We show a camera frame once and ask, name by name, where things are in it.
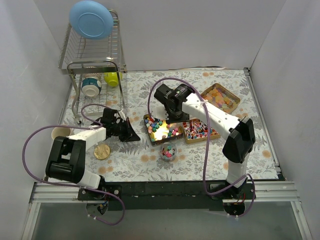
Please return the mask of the tin of star candies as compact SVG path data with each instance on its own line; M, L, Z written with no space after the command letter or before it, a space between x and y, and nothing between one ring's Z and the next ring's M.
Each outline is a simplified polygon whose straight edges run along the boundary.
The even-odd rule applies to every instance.
M143 116L144 130L152 147L182 139L184 136L182 126L178 123L167 124L166 120Z

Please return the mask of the tin of lollipops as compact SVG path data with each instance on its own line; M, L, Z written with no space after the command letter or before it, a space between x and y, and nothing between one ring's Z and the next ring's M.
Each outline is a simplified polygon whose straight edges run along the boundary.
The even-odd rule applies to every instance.
M199 119L191 119L183 122L182 128L186 144L195 144L206 141L208 139L208 133L210 133L211 140L221 137L213 128L208 130L208 126Z

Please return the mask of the clear glass bowl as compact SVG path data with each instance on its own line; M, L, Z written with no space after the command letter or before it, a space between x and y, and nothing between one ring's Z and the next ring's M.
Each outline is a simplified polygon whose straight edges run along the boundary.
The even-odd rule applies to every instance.
M164 143L160 148L160 157L164 162L172 162L177 156L177 147L174 143Z

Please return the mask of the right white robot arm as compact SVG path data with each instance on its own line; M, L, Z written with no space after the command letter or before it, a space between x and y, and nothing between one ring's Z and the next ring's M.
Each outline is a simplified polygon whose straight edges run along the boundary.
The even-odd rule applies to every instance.
M225 144L223 155L228 160L228 173L225 183L212 192L205 184L205 193L211 197L227 192L232 199L237 199L245 192L244 185L250 174L247 173L247 163L256 142L254 124L251 118L240 119L230 115L205 101L200 93L186 81L171 89L162 84L153 86L149 93L163 106L167 114L168 123L186 122L189 116L195 117L209 129L217 131Z

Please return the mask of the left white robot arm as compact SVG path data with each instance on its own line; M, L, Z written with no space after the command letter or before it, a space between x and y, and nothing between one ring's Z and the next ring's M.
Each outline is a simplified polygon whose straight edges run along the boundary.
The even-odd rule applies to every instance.
M122 111L105 108L102 117L92 123L93 126L98 124L102 127L70 136L57 136L45 169L45 174L50 178L89 188L89 194L95 200L103 199L107 191L102 177L86 169L86 151L113 136L123 143L141 140Z

